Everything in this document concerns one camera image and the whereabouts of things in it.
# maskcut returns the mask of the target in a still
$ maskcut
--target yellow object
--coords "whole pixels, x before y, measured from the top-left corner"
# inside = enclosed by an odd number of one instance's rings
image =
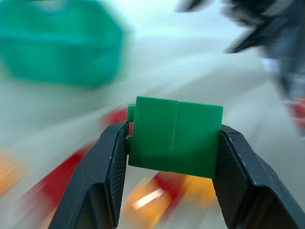
[[[124,213],[137,228],[153,229],[168,209],[171,199],[154,179],[142,181],[129,195]]]
[[[200,199],[203,205],[209,205],[216,200],[212,179],[187,176],[183,185],[183,197]]]
[[[8,191],[21,177],[21,163],[0,153],[0,196]]]

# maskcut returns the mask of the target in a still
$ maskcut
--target white surface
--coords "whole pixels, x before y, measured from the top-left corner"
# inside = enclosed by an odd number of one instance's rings
[[[241,28],[219,14],[220,4],[191,14],[175,13],[177,2],[171,0],[117,0],[114,4],[136,31],[121,81],[89,91],[1,80],[0,143],[28,168],[4,199],[14,203],[75,149],[95,139],[101,132],[101,115],[134,102],[137,95],[147,95],[223,105],[223,123],[244,134],[305,209],[305,184],[300,182],[305,154],[300,138],[259,56],[254,51],[223,54]],[[143,177],[154,173],[128,167],[124,197]],[[0,223],[10,223],[14,215],[8,201],[0,202],[3,206],[7,215],[1,217],[6,221],[0,219]],[[126,229],[122,223],[119,228]],[[177,209],[167,228],[186,228],[187,224],[194,229],[225,228],[219,206],[202,214],[182,215]],[[9,227],[2,224],[0,228]]]

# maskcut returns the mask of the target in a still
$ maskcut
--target black object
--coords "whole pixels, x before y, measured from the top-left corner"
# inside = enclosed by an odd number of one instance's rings
[[[184,11],[193,11],[204,3],[204,0],[186,0]],[[225,15],[247,28],[227,52],[262,47],[265,58],[276,60],[278,69],[273,74],[288,99],[305,97],[305,1],[226,0],[225,3]]]
[[[118,226],[125,180],[127,122],[109,126],[75,168],[50,229]]]
[[[118,225],[128,123],[109,126],[76,167],[49,229],[114,229]],[[222,126],[216,178],[229,229],[305,229],[305,213],[243,135]]]

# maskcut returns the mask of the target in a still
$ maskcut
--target teal plastic bin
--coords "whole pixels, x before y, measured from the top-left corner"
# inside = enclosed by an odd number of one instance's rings
[[[98,87],[118,73],[124,29],[95,0],[49,12],[34,0],[0,3],[0,55],[18,78]]]

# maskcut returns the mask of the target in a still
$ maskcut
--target green plastic block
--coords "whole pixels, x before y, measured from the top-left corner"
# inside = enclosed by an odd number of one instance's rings
[[[214,178],[223,108],[137,97],[129,165]]]
[[[0,1],[0,56],[21,80],[96,88],[120,70],[126,26],[105,1]]]

